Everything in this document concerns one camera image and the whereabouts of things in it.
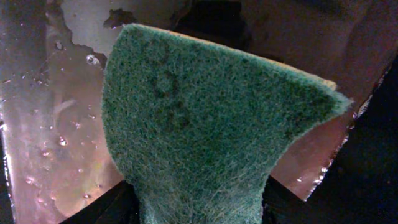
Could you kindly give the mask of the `green yellow sponge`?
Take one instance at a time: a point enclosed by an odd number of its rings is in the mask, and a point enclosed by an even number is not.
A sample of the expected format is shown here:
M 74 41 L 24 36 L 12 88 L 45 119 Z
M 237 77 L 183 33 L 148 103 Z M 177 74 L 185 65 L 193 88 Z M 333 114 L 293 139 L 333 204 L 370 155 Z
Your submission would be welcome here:
M 278 160 L 350 104 L 294 67 L 129 24 L 106 64 L 101 117 L 142 223 L 260 223 Z

